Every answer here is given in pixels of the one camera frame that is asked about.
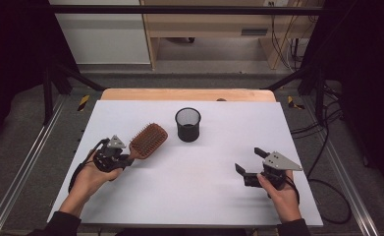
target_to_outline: brush bristles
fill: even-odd
[[[167,140],[167,137],[167,132],[163,128],[152,123],[133,138],[130,147],[139,153],[141,159],[144,159],[155,152]]]

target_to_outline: white table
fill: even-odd
[[[174,120],[176,112],[188,106],[202,116],[200,137],[193,143],[179,140]],[[102,186],[85,205],[82,223],[257,227],[280,222],[265,191],[245,187],[235,170],[235,163],[247,172],[262,170],[255,147],[277,150],[300,164],[280,103],[256,101],[97,101],[51,214],[67,197],[74,170],[97,142],[118,135],[128,145],[152,122],[167,131],[167,141],[150,158],[136,160],[117,180]],[[323,225],[304,173],[295,172],[294,177],[307,225]]]

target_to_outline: sleeve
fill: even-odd
[[[278,235],[280,236],[310,236],[305,220],[298,219],[277,225]]]
[[[56,211],[43,230],[36,229],[27,236],[76,236],[81,220],[71,214]]]

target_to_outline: wooden hairbrush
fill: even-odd
[[[159,125],[155,123],[147,125],[131,140],[131,153],[128,159],[147,159],[167,138],[167,132]]]

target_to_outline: white cabinet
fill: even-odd
[[[50,0],[52,5],[139,5],[138,0]],[[142,15],[57,14],[78,64],[149,64]]]

